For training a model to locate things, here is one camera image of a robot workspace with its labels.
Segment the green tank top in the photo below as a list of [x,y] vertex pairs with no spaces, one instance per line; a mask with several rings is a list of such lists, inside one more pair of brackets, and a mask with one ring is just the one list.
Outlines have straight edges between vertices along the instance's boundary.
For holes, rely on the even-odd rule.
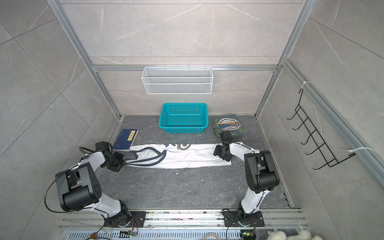
[[213,132],[215,136],[220,138],[221,132],[230,132],[235,139],[245,135],[244,128],[239,122],[236,114],[213,116],[212,119]]

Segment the white patterned tank top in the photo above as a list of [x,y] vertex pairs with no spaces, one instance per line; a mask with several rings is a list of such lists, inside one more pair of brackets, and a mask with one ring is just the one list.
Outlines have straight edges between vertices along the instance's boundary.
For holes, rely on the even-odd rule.
[[165,144],[131,146],[120,151],[127,166],[152,169],[188,169],[230,166],[214,156],[216,144]]

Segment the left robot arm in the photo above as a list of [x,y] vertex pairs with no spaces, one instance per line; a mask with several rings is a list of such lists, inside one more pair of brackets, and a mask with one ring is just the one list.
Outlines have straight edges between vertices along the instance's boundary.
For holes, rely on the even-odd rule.
[[132,218],[126,204],[103,193],[95,171],[104,168],[118,172],[124,155],[97,151],[90,153],[74,167],[59,172],[54,184],[64,212],[90,210],[102,215],[107,226],[126,226]]

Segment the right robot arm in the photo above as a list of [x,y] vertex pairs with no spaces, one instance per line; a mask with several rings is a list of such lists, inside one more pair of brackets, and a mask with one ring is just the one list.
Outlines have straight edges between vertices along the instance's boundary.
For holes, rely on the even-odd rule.
[[238,207],[238,220],[245,221],[256,215],[265,197],[280,184],[277,167],[269,151],[255,150],[242,142],[224,142],[217,145],[214,156],[230,161],[233,156],[245,164],[248,190]]

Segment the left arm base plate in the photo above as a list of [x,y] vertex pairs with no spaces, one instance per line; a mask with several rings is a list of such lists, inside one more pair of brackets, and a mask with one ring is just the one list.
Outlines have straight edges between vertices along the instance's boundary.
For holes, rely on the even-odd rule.
[[119,213],[113,217],[104,219],[104,226],[112,228],[142,228],[145,223],[146,214],[147,212],[144,211],[133,211],[129,212],[127,215]]

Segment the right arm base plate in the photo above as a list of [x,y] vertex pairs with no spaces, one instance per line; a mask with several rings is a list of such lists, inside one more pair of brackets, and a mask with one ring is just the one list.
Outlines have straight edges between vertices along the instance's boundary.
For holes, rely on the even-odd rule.
[[237,211],[224,209],[222,210],[222,215],[224,217],[225,227],[261,228],[265,226],[264,217],[260,211],[245,214],[240,209]]

